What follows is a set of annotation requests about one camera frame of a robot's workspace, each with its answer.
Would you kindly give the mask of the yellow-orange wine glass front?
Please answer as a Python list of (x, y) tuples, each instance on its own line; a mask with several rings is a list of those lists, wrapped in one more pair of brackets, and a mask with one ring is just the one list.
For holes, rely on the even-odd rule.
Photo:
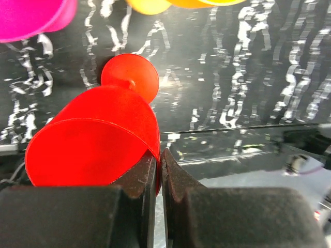
[(169, 0), (172, 5), (186, 9), (231, 6), (242, 3), (244, 1), (245, 0)]

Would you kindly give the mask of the magenta wine glass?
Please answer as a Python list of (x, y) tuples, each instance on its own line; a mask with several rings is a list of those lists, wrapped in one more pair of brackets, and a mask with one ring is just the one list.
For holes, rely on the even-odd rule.
[(61, 30), (77, 6), (78, 1), (1, 1), (1, 43)]

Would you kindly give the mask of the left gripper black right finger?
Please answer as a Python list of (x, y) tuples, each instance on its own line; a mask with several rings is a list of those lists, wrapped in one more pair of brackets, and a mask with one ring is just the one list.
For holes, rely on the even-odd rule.
[(167, 247), (325, 247), (304, 198), (284, 187), (207, 188), (161, 155)]

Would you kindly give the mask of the red wine glass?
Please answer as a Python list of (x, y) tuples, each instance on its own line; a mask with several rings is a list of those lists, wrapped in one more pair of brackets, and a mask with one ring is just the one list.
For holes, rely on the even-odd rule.
[(160, 129), (150, 107), (156, 68), (125, 53), (104, 66), (100, 86), (70, 101), (29, 142), (25, 169), (36, 187), (108, 185), (146, 152), (160, 160)]

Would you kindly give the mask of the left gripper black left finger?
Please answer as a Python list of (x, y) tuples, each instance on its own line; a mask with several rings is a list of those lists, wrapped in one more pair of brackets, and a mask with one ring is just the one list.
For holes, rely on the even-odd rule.
[(37, 188), (1, 158), (1, 247), (152, 247), (157, 162), (147, 151), (106, 187)]

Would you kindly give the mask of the orange wine glass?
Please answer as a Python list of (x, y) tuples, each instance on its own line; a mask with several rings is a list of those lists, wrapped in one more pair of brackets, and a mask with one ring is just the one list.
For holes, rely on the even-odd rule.
[(171, 3), (166, 0), (126, 0), (126, 2), (135, 11), (145, 15), (163, 13), (171, 6)]

